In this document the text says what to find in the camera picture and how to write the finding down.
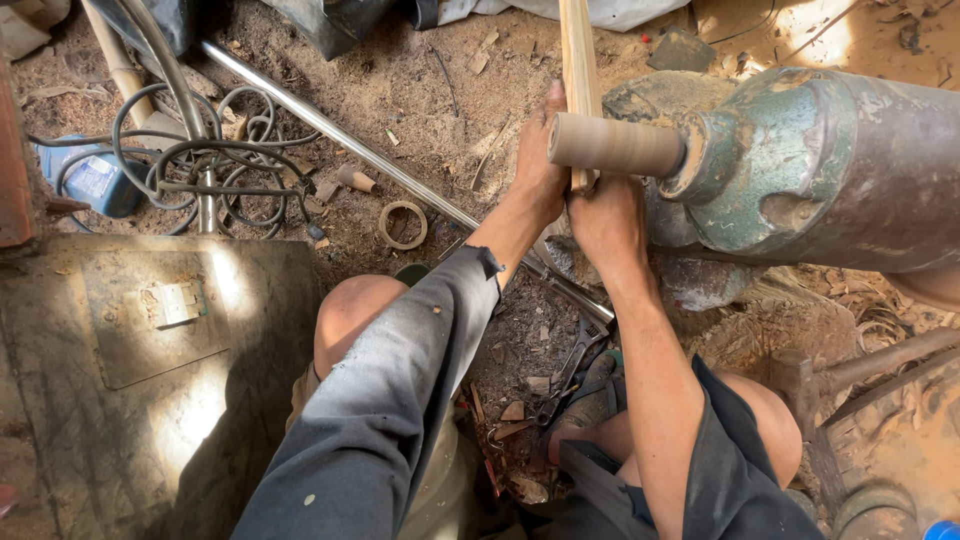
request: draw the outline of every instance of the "metal plate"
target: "metal plate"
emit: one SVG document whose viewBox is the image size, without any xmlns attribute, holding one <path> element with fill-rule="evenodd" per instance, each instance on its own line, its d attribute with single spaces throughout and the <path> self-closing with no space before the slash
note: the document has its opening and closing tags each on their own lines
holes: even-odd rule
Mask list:
<svg viewBox="0 0 960 540">
<path fill-rule="evenodd" d="M 228 319 L 209 254 L 91 252 L 81 269 L 104 385 L 123 388 L 229 347 Z M 198 280 L 207 315 L 159 330 L 143 314 L 141 291 Z"/>
</svg>

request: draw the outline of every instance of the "sanding drum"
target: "sanding drum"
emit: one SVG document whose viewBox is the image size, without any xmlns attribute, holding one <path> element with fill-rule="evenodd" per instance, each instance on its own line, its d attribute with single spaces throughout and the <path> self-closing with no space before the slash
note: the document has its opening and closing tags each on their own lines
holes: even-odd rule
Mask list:
<svg viewBox="0 0 960 540">
<path fill-rule="evenodd" d="M 555 165 L 666 178 L 684 161 L 680 132 L 634 122 L 558 112 L 546 157 Z"/>
</svg>

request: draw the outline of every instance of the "dirt floor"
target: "dirt floor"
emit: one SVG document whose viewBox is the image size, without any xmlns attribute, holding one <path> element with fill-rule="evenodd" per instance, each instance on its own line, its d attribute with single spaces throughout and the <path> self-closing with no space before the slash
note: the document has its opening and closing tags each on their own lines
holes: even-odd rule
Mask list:
<svg viewBox="0 0 960 540">
<path fill-rule="evenodd" d="M 955 37 L 960 33 L 960 3 L 952 0 L 939 0 L 941 9 L 928 7 L 926 12 L 924 2 L 913 0 L 889 6 L 874 0 L 860 2 L 821 39 L 787 60 L 793 50 L 851 3 L 697 0 L 692 9 L 677 10 L 625 34 L 596 30 L 600 89 L 606 92 L 651 73 L 645 61 L 671 25 L 698 32 L 700 38 L 713 42 L 718 54 L 708 73 L 721 77 L 746 79 L 783 61 L 784 65 L 839 69 L 960 89 L 960 79 L 952 76 L 953 69 L 960 70 L 960 41 Z M 899 13 L 904 10 L 912 14 L 901 18 Z M 218 28 L 219 23 L 214 21 L 229 23 Z M 559 23 L 516 9 L 492 16 L 472 15 L 422 33 L 414 32 L 404 19 L 391 13 L 364 43 L 330 62 L 324 61 L 282 15 L 255 0 L 236 0 L 210 13 L 202 27 L 203 34 L 316 103 L 335 122 L 477 218 L 485 216 L 505 192 L 515 167 L 518 130 L 542 98 L 548 82 L 561 74 Z M 726 38 L 744 31 L 741 36 Z M 100 85 L 112 95 L 112 101 L 104 103 L 76 93 L 33 99 L 23 107 L 28 131 L 47 137 L 105 133 L 122 98 L 109 80 L 106 63 L 79 4 L 75 3 L 67 20 L 52 32 L 54 39 L 48 46 L 13 64 L 17 92 L 26 96 L 50 86 Z M 497 32 L 498 38 L 488 49 L 491 59 L 479 75 L 474 75 L 468 70 L 468 61 L 492 32 Z M 649 42 L 644 42 L 644 37 L 649 37 Z M 910 41 L 911 37 L 911 50 L 901 46 L 902 38 Z M 531 58 L 515 51 L 527 39 L 536 42 Z M 432 50 L 439 53 L 449 74 L 457 115 Z M 77 64 L 77 58 L 85 61 L 83 73 L 68 68 Z M 210 61 L 195 57 L 187 61 L 224 91 L 243 84 Z M 242 118 L 258 114 L 264 104 L 250 96 L 238 99 L 231 107 Z M 279 125 L 288 139 L 311 133 L 285 111 L 280 114 Z M 391 142 L 385 133 L 387 128 L 399 144 Z M 226 123 L 226 130 L 232 129 L 235 125 Z M 477 164 L 504 129 L 483 171 L 479 191 L 471 190 Z M 323 209 L 321 222 L 329 243 L 318 244 L 315 262 L 324 287 L 359 274 L 392 274 L 411 262 L 435 265 L 447 247 L 466 235 L 421 205 L 429 221 L 424 243 L 406 252 L 391 249 L 376 232 L 376 220 L 385 205 L 401 199 L 413 201 L 413 197 L 358 158 L 339 150 L 338 145 L 321 138 L 289 151 L 315 167 L 309 176 L 318 182 L 334 181 L 337 168 L 350 163 L 383 186 L 381 196 L 341 189 Z M 256 178 L 250 175 L 250 182 L 254 184 Z M 245 215 L 263 219 L 276 211 L 275 204 L 266 199 L 245 200 L 241 209 Z M 164 233 L 184 215 L 142 204 L 123 220 L 78 213 L 95 231 L 121 234 Z M 53 226 L 75 230 L 66 219 Z M 230 230 L 246 238 L 265 233 L 241 224 Z M 187 233 L 195 231 L 196 224 Z M 286 222 L 276 239 L 314 241 L 305 231 L 302 216 L 293 208 L 287 209 Z M 850 310 L 863 351 L 937 326 L 960 324 L 953 313 L 899 295 L 876 273 L 808 265 L 794 273 L 810 290 Z M 525 402 L 528 417 L 536 412 L 542 398 L 530 394 L 526 378 L 550 377 L 576 339 L 577 310 L 535 281 L 521 272 L 506 291 L 504 309 L 492 320 L 468 374 L 486 415 L 486 421 L 478 426 L 481 438 L 501 424 L 497 419 L 514 400 Z M 492 354 L 495 345 L 507 351 L 502 361 Z M 513 488 L 509 479 L 514 476 L 548 482 L 546 475 L 528 470 L 533 437 L 534 430 L 527 429 L 504 439 L 503 448 L 484 442 L 501 488 Z"/>
</svg>

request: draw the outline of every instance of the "stainless steel pipe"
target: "stainless steel pipe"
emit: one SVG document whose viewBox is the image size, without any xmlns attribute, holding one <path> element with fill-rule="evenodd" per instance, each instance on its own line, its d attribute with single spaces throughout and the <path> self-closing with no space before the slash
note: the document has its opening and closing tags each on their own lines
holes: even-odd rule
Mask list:
<svg viewBox="0 0 960 540">
<path fill-rule="evenodd" d="M 163 70 L 163 78 L 167 80 L 170 91 L 174 94 L 177 101 L 177 108 L 180 109 L 180 116 L 183 118 L 183 126 L 186 128 L 187 137 L 190 140 L 209 138 L 204 126 L 204 119 L 200 116 L 200 109 L 193 100 L 193 94 L 190 86 L 180 71 L 180 64 L 177 57 L 170 49 L 166 37 L 156 25 L 154 17 L 150 15 L 143 0 L 117 0 L 117 3 L 127 12 L 133 25 L 143 36 L 150 51 L 154 54 L 156 62 L 160 64 Z M 206 170 L 198 180 L 200 185 L 216 185 L 216 177 L 212 170 Z M 200 220 L 201 234 L 217 233 L 217 199 L 215 195 L 197 196 L 197 204 L 200 205 L 197 218 Z"/>
<path fill-rule="evenodd" d="M 473 216 L 446 200 L 421 181 L 398 167 L 386 156 L 373 150 L 365 142 L 347 132 L 332 120 L 324 116 L 316 105 L 299 98 L 283 86 L 278 85 L 263 73 L 253 69 L 245 62 L 234 57 L 223 47 L 207 39 L 200 42 L 201 50 L 211 59 L 229 69 L 237 76 L 245 79 L 253 86 L 260 87 L 267 92 L 285 109 L 295 114 L 301 120 L 320 130 L 327 138 L 336 142 L 348 152 L 351 152 L 370 166 L 389 176 L 395 182 L 409 191 L 424 203 L 438 212 L 450 217 L 466 229 L 473 231 L 480 226 L 480 222 Z M 547 286 L 564 295 L 575 306 L 579 307 L 591 317 L 608 326 L 613 322 L 613 311 L 589 297 L 589 295 L 574 283 L 550 272 L 541 262 L 531 257 L 524 257 L 521 261 L 524 267 L 535 277 L 542 280 Z"/>
</svg>

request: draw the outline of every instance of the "black shorts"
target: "black shorts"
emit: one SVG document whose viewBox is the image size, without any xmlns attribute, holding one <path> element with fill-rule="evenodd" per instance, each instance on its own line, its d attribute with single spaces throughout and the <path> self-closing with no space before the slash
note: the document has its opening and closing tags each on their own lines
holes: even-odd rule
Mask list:
<svg viewBox="0 0 960 540">
<path fill-rule="evenodd" d="M 690 459 L 684 539 L 823 538 L 816 524 L 777 484 L 756 417 L 743 398 L 698 357 L 704 414 Z M 563 441 L 561 468 L 574 482 L 565 499 L 526 506 L 540 539 L 657 538 L 643 489 L 616 477 L 620 463 L 588 441 Z"/>
</svg>

